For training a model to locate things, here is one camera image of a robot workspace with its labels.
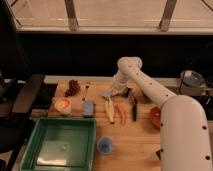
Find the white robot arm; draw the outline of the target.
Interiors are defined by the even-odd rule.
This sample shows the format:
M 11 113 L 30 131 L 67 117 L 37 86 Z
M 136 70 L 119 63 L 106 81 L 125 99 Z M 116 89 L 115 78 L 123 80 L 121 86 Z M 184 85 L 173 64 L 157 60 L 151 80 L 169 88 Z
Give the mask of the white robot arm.
M 121 93 L 129 79 L 160 109 L 161 171 L 213 171 L 208 123 L 202 105 L 177 95 L 141 71 L 139 57 L 121 57 L 113 91 Z

